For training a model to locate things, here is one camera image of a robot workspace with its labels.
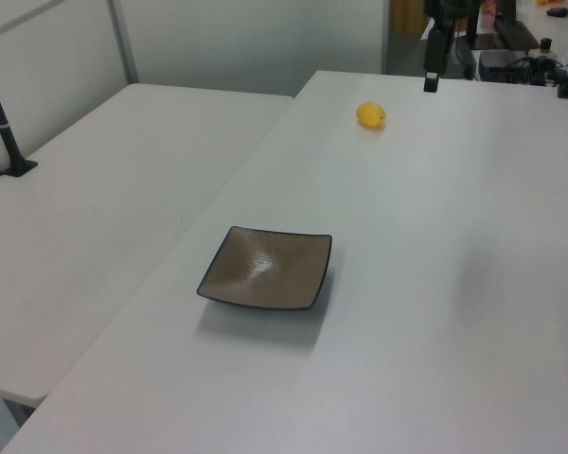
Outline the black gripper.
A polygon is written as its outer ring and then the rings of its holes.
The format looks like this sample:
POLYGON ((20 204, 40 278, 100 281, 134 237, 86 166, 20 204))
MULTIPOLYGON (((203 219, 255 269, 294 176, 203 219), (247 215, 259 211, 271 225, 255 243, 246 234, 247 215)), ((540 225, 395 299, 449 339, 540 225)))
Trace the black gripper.
POLYGON ((423 91, 436 93, 440 76, 445 72, 449 54, 449 34, 445 30, 432 28, 427 36, 423 68, 425 74, 423 91))

